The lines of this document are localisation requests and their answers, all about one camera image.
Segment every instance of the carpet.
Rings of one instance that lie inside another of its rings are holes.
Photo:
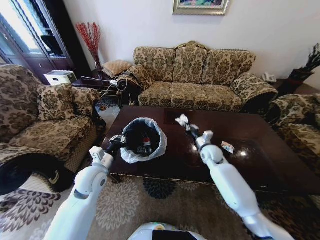
[[[107,105],[104,111],[101,105]],[[120,109],[114,100],[96,106],[110,129]],[[83,162],[85,168],[89,163]],[[71,189],[57,194],[17,190],[0,196],[0,239],[42,240]],[[296,240],[320,239],[320,211],[307,197],[257,193],[262,212]],[[214,186],[122,177],[102,190],[88,240],[125,240],[142,224],[163,222],[208,240],[256,240]]]

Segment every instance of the trash bag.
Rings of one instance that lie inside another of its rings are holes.
[[[141,136],[147,132],[151,142],[152,152],[150,154],[137,154],[136,145],[141,144]],[[126,136],[127,146],[121,148],[121,157],[129,164],[145,162],[165,154],[168,139],[165,133],[158,126],[157,122],[148,117],[140,117],[130,122],[122,132]]]

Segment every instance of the table leg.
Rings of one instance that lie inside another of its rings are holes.
[[[119,105],[120,109],[123,108],[123,105],[122,105],[122,94],[118,95],[118,105]]]
[[[110,174],[109,177],[111,178],[113,184],[120,184],[121,183],[120,175]]]

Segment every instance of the bag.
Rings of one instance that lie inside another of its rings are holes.
[[[127,131],[135,124],[142,123],[146,124],[148,127],[154,129],[160,137],[159,146],[158,148],[149,156],[142,156],[135,154],[132,150],[129,150],[127,147],[121,148],[121,157],[123,160],[125,160],[129,164],[134,164],[137,162],[145,162],[152,159],[155,159],[157,157],[160,157],[165,154],[168,144],[168,139],[165,133],[161,130],[161,128],[158,126],[157,122],[151,118],[148,117],[139,117],[132,122],[130,122],[122,132],[122,135],[125,136]]]

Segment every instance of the sofa armrest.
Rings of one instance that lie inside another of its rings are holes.
[[[71,88],[71,94],[75,113],[92,118],[95,104],[101,99],[99,92],[92,88],[73,86]]]
[[[289,94],[279,97],[269,106],[266,121],[273,127],[298,124],[314,111],[312,95]]]
[[[70,188],[74,180],[74,173],[56,157],[40,149],[0,143],[0,195],[21,187],[32,173],[42,175],[54,192]]]
[[[243,73],[230,88],[244,103],[243,112],[257,113],[265,108],[278,94],[278,91],[252,73]]]
[[[155,83],[154,77],[140,64],[130,67],[126,75],[133,76],[144,91]]]
[[[136,77],[126,71],[118,78],[118,89],[122,92],[122,102],[128,105],[139,105],[138,96],[143,88],[137,81]]]

